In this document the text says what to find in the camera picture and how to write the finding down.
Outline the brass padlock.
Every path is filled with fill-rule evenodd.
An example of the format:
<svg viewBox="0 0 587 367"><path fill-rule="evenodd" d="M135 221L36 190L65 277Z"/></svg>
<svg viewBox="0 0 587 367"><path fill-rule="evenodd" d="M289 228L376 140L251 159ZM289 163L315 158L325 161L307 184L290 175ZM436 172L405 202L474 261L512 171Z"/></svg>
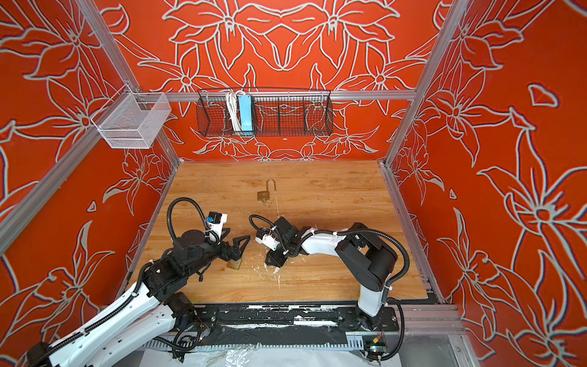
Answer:
<svg viewBox="0 0 587 367"><path fill-rule="evenodd" d="M228 261L226 267L228 269L239 270L241 268L241 265L242 265L242 259L240 258L239 260Z"/></svg>
<svg viewBox="0 0 587 367"><path fill-rule="evenodd" d="M267 203L271 200L272 195L275 195L277 192L277 184L274 179L268 179L265 183L265 189L262 191L258 191L257 199L262 203Z"/></svg>

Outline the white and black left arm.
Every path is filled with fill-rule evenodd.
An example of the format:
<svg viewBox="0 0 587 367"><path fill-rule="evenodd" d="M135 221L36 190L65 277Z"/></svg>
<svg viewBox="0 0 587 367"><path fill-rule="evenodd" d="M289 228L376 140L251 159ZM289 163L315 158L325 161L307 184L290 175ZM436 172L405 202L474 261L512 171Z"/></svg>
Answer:
<svg viewBox="0 0 587 367"><path fill-rule="evenodd" d="M191 229L178 236L174 231L173 210L182 202L192 204L203 223L203 230ZM180 297L193 275L203 281L203 275L217 260L240 260L251 237L235 237L226 241L230 229L224 229L227 215L211 212L207 216L200 205L189 197L173 200L166 213L168 232L173 246L156 261L144 264L131 289L116 299L68 336L49 344L40 342L27 352L30 366L82 366L100 348L118 336L133 322L158 306L167 306L172 298Z"/></svg>

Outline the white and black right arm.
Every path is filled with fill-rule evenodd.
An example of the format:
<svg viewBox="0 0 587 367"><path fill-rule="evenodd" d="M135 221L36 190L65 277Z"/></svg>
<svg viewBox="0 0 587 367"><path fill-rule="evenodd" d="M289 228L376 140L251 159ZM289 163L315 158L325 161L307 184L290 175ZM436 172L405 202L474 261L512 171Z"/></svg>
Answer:
<svg viewBox="0 0 587 367"><path fill-rule="evenodd" d="M370 362L383 362L395 357L405 336L404 311L389 295L392 285L408 273L408 251L391 235L370 229L363 223L354 223L340 231L306 226L296 228L284 217L274 222L252 214L249 223L256 230L255 241L269 251L265 264L280 268L289 258L299 255L329 255L338 258L360 285L356 307L336 310L337 327L344 331L371 330L379 335L362 351ZM395 304L400 318L399 337L395 347L386 352L378 341L385 338L382 310L388 303Z"/></svg>

